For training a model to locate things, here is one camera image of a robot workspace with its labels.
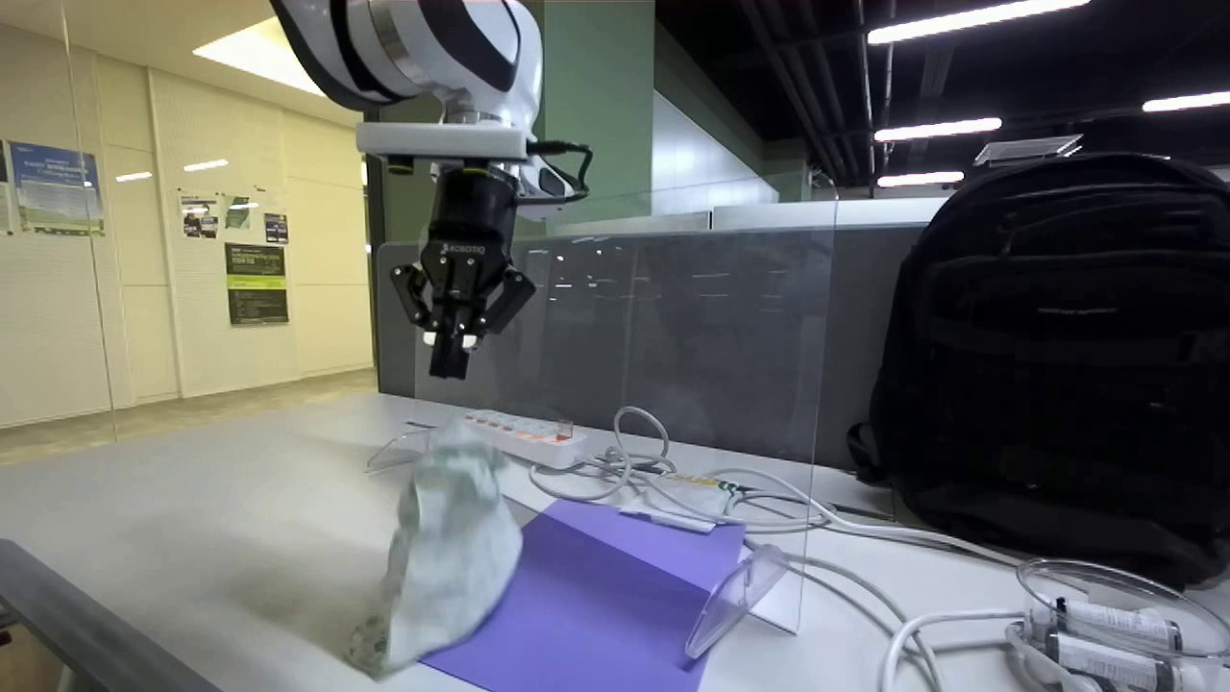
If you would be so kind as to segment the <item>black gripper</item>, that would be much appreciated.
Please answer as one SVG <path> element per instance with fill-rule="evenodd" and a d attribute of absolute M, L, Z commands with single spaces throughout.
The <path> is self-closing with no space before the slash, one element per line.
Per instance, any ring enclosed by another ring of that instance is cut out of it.
<path fill-rule="evenodd" d="M 438 175 L 425 244 L 393 268 L 408 320 L 430 347 L 435 378 L 459 378 L 482 334 L 500 334 L 532 294 L 512 260 L 513 180 L 457 164 Z"/>

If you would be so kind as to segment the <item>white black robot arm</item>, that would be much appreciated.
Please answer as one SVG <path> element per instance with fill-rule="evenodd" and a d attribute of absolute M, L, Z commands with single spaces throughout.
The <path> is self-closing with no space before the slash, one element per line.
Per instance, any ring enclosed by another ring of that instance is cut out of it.
<path fill-rule="evenodd" d="M 385 111 L 414 95 L 438 123 L 358 127 L 358 151 L 393 164 L 435 161 L 435 209 L 395 294 L 430 347 L 435 378 L 464 378 L 467 355 L 532 294 L 513 268 L 513 216 L 586 196 L 593 151 L 537 137 L 540 30 L 522 0 L 270 0 L 322 95 Z"/>

